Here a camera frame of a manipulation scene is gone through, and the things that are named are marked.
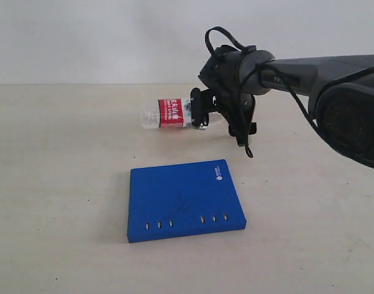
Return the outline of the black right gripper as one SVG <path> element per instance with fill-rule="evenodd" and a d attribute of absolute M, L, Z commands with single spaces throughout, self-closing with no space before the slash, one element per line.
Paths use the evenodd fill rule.
<path fill-rule="evenodd" d="M 256 129 L 252 123 L 256 103 L 251 94 L 239 89 L 242 58 L 242 52 L 229 45 L 214 50 L 198 75 L 208 89 L 191 90 L 190 112 L 195 129 L 204 129 L 209 125 L 210 113 L 220 113 L 237 144 L 248 145 L 249 135 Z"/>

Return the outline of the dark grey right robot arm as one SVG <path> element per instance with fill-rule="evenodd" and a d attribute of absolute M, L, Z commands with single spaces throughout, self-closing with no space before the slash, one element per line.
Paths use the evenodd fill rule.
<path fill-rule="evenodd" d="M 276 59 L 250 45 L 210 50 L 199 74 L 205 90 L 190 93 L 192 126 L 221 114 L 239 146 L 249 147 L 256 132 L 255 97 L 278 90 L 295 100 L 312 129 L 337 153 L 374 168 L 374 55 Z"/>

